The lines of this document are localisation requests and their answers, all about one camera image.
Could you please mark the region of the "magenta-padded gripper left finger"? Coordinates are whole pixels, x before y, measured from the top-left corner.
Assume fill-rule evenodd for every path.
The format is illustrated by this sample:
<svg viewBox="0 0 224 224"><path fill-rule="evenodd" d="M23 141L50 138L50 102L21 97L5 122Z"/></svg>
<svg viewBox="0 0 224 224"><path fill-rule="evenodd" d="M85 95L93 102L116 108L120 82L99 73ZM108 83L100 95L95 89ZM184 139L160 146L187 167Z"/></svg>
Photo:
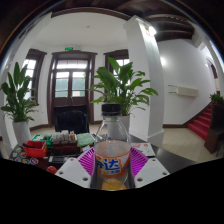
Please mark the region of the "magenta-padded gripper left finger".
<svg viewBox="0 0 224 224"><path fill-rule="evenodd" d="M56 176L83 188L98 189L100 180L97 177L95 168L94 149L89 149L78 158L69 158L56 172Z"/></svg>

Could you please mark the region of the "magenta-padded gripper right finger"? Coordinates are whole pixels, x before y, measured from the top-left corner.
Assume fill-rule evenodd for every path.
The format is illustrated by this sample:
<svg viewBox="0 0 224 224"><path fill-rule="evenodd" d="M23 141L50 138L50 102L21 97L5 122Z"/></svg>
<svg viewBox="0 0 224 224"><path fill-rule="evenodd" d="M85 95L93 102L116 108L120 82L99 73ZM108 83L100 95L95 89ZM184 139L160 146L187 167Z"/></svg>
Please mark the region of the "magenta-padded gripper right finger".
<svg viewBox="0 0 224 224"><path fill-rule="evenodd" d="M155 157L148 158L132 148L130 172L135 188L140 188L169 175L169 171Z"/></svg>

